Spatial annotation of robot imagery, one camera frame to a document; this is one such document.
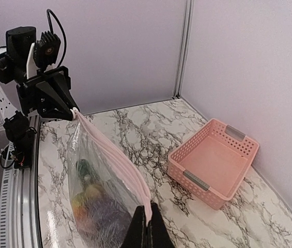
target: marble pattern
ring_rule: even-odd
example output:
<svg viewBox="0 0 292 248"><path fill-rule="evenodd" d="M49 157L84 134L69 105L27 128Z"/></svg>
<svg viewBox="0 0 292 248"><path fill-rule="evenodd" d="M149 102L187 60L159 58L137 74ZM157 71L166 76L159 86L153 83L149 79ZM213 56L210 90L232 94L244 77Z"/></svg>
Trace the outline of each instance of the marble pattern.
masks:
<svg viewBox="0 0 292 248"><path fill-rule="evenodd" d="M235 197L219 211L167 175L168 153L205 123L183 100L87 118L141 171L177 248L292 247L292 213L253 168ZM44 248L85 247L76 231L68 192L66 149L75 126L63 120L41 126L38 192Z"/></svg>

